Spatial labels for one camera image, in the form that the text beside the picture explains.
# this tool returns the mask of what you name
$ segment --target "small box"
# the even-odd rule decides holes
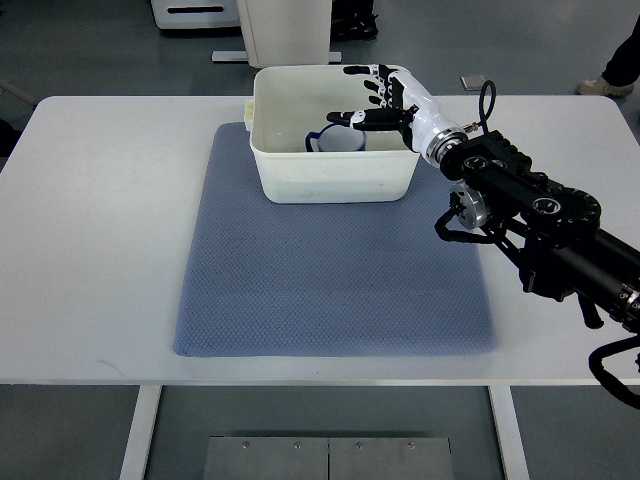
[[[237,27],[240,25],[235,0],[151,0],[160,29]]]
[[[363,85],[366,78],[346,75],[340,65],[269,67],[256,75],[246,123],[267,198],[387,202],[406,193],[419,154],[397,131],[367,132],[365,151],[306,151],[306,135],[328,125],[327,113],[376,108]]]

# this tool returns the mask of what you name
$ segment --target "person's foot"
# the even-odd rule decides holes
[[[633,92],[633,84],[624,87],[616,87],[607,82],[604,78],[598,77],[592,80],[585,80],[578,84],[576,91],[580,95],[608,95],[611,97],[626,97]]]
[[[339,20],[331,25],[331,40],[373,40],[378,35],[377,15],[356,15],[353,18]]]

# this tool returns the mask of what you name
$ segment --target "white table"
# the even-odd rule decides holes
[[[437,100],[454,121],[477,119],[475,96]],[[488,385],[497,399],[509,385],[596,383],[588,355],[626,332],[613,321],[588,330],[575,297],[556,303],[522,293],[515,267],[493,246],[479,247],[498,336],[491,353],[174,354],[182,278],[213,136],[220,124],[242,121],[244,101],[55,97],[40,103],[0,174],[1,382],[150,385],[140,402],[151,406],[157,386],[166,384]],[[603,228],[640,248],[640,226],[631,221],[640,204],[633,175],[640,148],[612,101],[499,97],[489,124],[530,155],[535,170],[593,194],[603,207]],[[444,211],[447,204],[443,198],[425,208]],[[607,367],[626,383],[640,384],[633,360],[621,355]],[[153,417],[146,422],[141,425],[152,426]]]

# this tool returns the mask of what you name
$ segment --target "robotic arm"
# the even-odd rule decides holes
[[[640,396],[602,365],[606,357],[640,347],[640,252],[600,229],[597,200],[532,172],[531,158],[500,132],[488,131],[486,120],[495,101],[491,82],[480,94],[483,134],[469,140],[466,133],[477,124],[461,128],[444,118],[433,97],[406,70],[385,65],[344,70],[373,77],[375,82],[364,84],[376,93],[370,101],[381,108],[332,112],[327,120],[358,130],[398,130],[409,148],[457,182],[451,188],[449,210],[435,225],[440,238],[494,244],[518,268],[525,292],[557,301],[576,293],[589,328],[604,324],[597,305],[634,334],[595,350],[589,368],[611,394],[640,409]],[[488,88],[492,97],[485,112]],[[483,235],[449,230],[454,217]],[[507,233],[524,238],[524,246],[517,248]],[[640,367],[640,355],[636,363]]]

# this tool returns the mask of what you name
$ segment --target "table leg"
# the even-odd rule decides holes
[[[120,480],[142,480],[156,422],[162,385],[141,385],[131,421],[127,450],[122,462]]]
[[[489,387],[493,419],[502,455],[502,468],[507,480],[528,480],[529,470],[524,456],[516,410],[510,387]]]

